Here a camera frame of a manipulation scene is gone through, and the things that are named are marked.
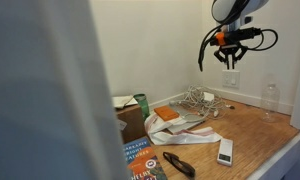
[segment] cardboard box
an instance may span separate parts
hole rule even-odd
[[[124,143],[146,135],[141,107],[138,104],[117,110],[117,117],[127,123],[127,126],[121,131]]]

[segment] electrical outlet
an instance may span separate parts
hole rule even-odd
[[[239,88],[240,72],[236,70],[222,71],[222,85],[225,87]]]

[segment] white remote control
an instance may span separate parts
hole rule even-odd
[[[220,164],[231,166],[232,165],[232,146],[233,141],[230,139],[222,138],[220,140],[220,147],[217,161]]]

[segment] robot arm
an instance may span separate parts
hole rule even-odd
[[[240,60],[248,50],[263,51],[274,46],[278,40],[278,34],[272,29],[261,30],[258,28],[239,29],[242,25],[245,25],[252,21],[252,17],[246,17],[249,13],[258,10],[264,6],[268,0],[214,0],[212,4],[211,13],[213,18],[219,23],[217,27],[212,29],[206,37],[203,39],[199,54],[199,67],[202,71],[202,61],[204,58],[205,47],[210,44],[211,46],[220,46],[214,55],[220,62],[227,64],[229,69],[228,56],[232,56],[232,68],[234,64]],[[264,31],[271,31],[275,34],[275,42],[263,49],[258,49],[264,40]],[[254,36],[261,35],[261,43],[254,48],[242,46],[240,41],[253,39]]]

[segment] white cloth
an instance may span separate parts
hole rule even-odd
[[[155,145],[214,143],[222,138],[211,127],[195,131],[182,130],[173,135],[162,132],[167,127],[183,123],[186,123],[186,121],[181,117],[163,121],[157,114],[152,114],[146,119],[144,124],[146,132]]]

